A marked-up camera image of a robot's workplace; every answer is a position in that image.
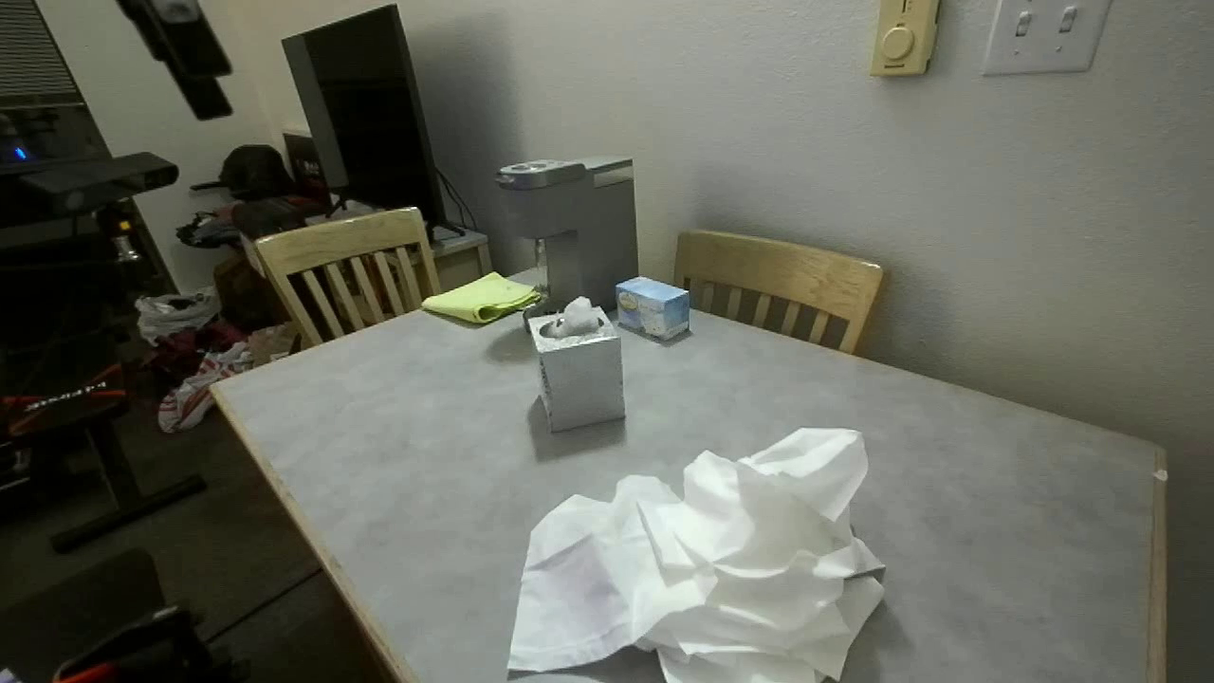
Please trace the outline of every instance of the small box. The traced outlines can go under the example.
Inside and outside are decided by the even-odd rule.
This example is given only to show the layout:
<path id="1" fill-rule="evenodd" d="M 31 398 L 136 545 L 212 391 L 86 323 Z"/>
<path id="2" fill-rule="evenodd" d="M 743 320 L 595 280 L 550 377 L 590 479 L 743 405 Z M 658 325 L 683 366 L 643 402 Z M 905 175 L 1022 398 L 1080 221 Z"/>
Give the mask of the small box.
<path id="1" fill-rule="evenodd" d="M 683 339 L 690 331 L 690 297 L 687 287 L 634 276 L 616 285 L 620 325 L 639 331 L 644 339 Z"/>
<path id="2" fill-rule="evenodd" d="M 595 331 L 556 333 L 563 315 L 529 320 L 545 424 L 556 433 L 623 420 L 623 353 L 616 323 L 595 309 Z"/>

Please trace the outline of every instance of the crumpled tissue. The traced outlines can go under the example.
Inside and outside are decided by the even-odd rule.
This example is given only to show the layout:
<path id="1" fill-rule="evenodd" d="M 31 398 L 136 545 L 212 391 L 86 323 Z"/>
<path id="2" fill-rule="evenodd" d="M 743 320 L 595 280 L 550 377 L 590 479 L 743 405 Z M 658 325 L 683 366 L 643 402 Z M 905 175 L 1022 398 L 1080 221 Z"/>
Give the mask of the crumpled tissue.
<path id="1" fill-rule="evenodd" d="M 741 464 L 703 453 L 683 498 L 623 479 L 569 498 L 529 545 L 513 673 L 563 673 L 639 646 L 668 683 L 820 683 L 875 612 L 886 569 L 849 533 L 862 433 L 797 430 Z"/>

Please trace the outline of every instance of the gray table top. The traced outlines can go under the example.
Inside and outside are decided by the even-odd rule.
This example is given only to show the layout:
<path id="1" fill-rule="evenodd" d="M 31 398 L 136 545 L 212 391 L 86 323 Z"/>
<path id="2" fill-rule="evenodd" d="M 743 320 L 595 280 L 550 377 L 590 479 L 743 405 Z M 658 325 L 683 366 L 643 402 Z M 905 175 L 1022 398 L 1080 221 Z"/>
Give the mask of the gray table top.
<path id="1" fill-rule="evenodd" d="M 888 563 L 848 683 L 1141 683 L 1161 447 L 729 320 L 623 333 L 626 420 L 545 433 L 521 320 L 406 315 L 215 398 L 404 679 L 510 679 L 529 533 L 623 476 L 862 430 L 854 526 Z M 648 659 L 582 679 L 661 679 Z"/>

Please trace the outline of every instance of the floor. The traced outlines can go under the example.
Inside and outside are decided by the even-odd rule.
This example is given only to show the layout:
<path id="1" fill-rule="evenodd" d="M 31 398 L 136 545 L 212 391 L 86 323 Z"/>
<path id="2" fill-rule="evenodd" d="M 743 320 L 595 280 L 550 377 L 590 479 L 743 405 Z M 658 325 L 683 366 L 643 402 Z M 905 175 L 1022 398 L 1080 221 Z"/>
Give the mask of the floor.
<path id="1" fill-rule="evenodd" d="M 118 433 L 143 491 L 184 476 L 203 476 L 210 491 L 71 554 L 54 554 L 54 533 L 107 507 L 86 469 L 86 444 L 62 444 L 71 487 L 7 493 L 0 507 L 0 612 L 122 549 L 148 549 L 167 600 L 203 616 L 196 634 L 227 653 L 248 683 L 385 679 L 309 541 L 215 411 L 196 430 L 164 438 L 157 405 L 136 402 Z"/>

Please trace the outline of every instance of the light switch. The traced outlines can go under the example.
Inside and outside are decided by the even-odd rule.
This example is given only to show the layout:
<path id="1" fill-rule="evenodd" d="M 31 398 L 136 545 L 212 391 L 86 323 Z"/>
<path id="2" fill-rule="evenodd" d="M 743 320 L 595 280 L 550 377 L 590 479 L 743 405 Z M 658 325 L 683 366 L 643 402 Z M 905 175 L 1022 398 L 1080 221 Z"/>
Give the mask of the light switch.
<path id="1" fill-rule="evenodd" d="M 872 76 L 924 76 L 936 44 L 941 0 L 882 0 Z"/>
<path id="2" fill-rule="evenodd" d="M 986 42 L 986 73 L 1092 68 L 1107 0 L 1002 0 Z"/>

